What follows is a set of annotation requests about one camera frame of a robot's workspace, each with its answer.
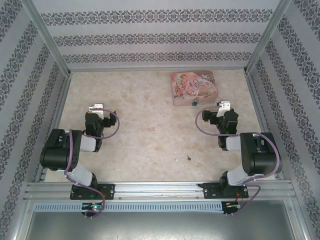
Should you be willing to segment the pink illustrated tin box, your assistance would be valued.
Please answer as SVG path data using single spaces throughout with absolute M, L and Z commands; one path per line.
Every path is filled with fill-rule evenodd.
M 218 87 L 211 71 L 178 72 L 170 75 L 172 101 L 175 107 L 211 104 L 219 95 Z

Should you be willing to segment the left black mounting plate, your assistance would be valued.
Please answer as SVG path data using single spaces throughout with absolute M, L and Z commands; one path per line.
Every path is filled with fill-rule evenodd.
M 103 194 L 105 200 L 113 200 L 115 194 L 115 185 L 99 183 L 97 185 L 97 191 Z M 69 197 L 71 200 L 102 200 L 102 196 L 96 191 L 74 184 L 71 187 Z

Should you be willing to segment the black mounting plate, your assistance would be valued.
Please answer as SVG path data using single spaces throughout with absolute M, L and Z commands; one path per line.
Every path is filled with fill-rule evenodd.
M 204 182 L 197 186 L 203 189 L 205 199 L 236 199 L 238 197 L 247 199 L 249 197 L 245 186 L 222 186 L 218 182 Z
M 97 185 L 97 191 L 103 194 L 105 200 L 113 200 L 115 194 L 115 185 L 99 183 Z M 102 196 L 96 191 L 74 184 L 71 187 L 69 197 L 71 200 L 102 200 Z

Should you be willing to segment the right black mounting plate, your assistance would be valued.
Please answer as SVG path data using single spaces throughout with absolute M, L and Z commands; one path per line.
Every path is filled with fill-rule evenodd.
M 222 186 L 218 182 L 204 182 L 197 186 L 203 189 L 205 199 L 236 199 L 238 197 L 247 199 L 249 197 L 245 186 Z

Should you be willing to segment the circuit board with green light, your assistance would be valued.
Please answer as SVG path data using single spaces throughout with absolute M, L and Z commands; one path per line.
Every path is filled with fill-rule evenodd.
M 87 212 L 87 211 L 94 211 L 99 212 L 104 209 L 104 206 L 100 202 L 84 202 L 81 205 L 81 211 Z

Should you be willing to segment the circuit board with black connectors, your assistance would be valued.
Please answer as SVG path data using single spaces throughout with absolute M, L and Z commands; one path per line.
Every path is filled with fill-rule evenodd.
M 223 214 L 227 217 L 228 215 L 234 216 L 235 213 L 241 208 L 238 201 L 222 201 Z

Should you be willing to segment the grey metal sheet panel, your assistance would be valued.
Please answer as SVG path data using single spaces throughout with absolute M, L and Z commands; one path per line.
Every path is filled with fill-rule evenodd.
M 212 210 L 123 210 L 120 202 L 94 219 L 76 204 L 29 202 L 14 240 L 310 240 L 291 200 L 254 201 L 232 216 Z

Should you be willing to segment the aluminium side rail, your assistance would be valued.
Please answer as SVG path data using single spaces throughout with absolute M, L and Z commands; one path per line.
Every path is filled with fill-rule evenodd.
M 72 76 L 73 76 L 73 73 L 70 72 L 68 74 L 68 76 L 65 77 L 63 84 L 60 86 L 59 95 L 58 95 L 58 98 L 57 98 L 56 103 L 54 105 L 54 109 L 53 109 L 54 111 L 53 111 L 53 115 L 52 115 L 52 118 L 50 121 L 50 126 L 49 126 L 49 129 L 48 129 L 46 136 L 44 138 L 44 143 L 43 143 L 43 146 L 41 148 L 40 153 L 42 152 L 42 149 L 45 146 L 52 129 L 59 127 L 61 117 L 62 117 L 62 112 L 63 112 L 64 106 L 65 106 L 66 98 L 67 98 L 68 91 L 70 88 Z M 35 175 L 33 178 L 33 182 L 41 182 L 42 181 L 43 170 L 44 170 L 44 167 L 40 164 L 40 162 L 38 162 L 36 169 L 35 169 Z
M 276 146 L 282 156 L 283 143 L 279 138 L 279 133 L 273 119 L 273 111 L 265 93 L 261 79 L 253 79 L 249 73 L 245 73 L 245 79 L 250 92 L 251 100 L 258 119 L 261 132 L 271 132 L 273 134 Z

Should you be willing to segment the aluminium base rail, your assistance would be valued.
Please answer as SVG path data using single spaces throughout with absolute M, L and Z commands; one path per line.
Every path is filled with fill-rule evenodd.
M 296 199 L 297 194 L 290 180 L 257 180 L 260 186 L 256 200 Z M 200 181 L 176 182 L 114 182 L 113 200 L 137 202 L 208 201 Z M 24 201 L 62 202 L 70 199 L 72 184 L 68 182 L 30 182 L 23 194 Z

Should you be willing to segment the aluminium frame post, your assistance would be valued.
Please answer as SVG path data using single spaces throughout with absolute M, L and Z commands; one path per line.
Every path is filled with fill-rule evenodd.
M 64 76 L 70 74 L 70 69 L 67 66 L 67 63 L 61 54 L 54 38 L 52 37 L 45 21 L 43 20 L 40 12 L 36 8 L 36 5 L 33 0 L 20 0 L 39 34 L 41 35 L 44 43 L 47 45 L 50 53 L 52 54 L 55 62 L 58 64 L 60 70 L 63 72 Z
M 262 33 L 257 46 L 255 47 L 254 51 L 250 59 L 248 60 L 247 65 L 244 68 L 245 74 L 249 74 L 253 68 L 255 67 L 257 61 L 259 60 L 261 54 L 263 53 L 265 46 L 269 42 L 270 38 L 272 37 L 274 31 L 277 28 L 280 20 L 282 19 L 283 15 L 285 14 L 286 10 L 288 9 L 292 0 L 279 0 L 277 7 L 275 8 L 264 32 Z

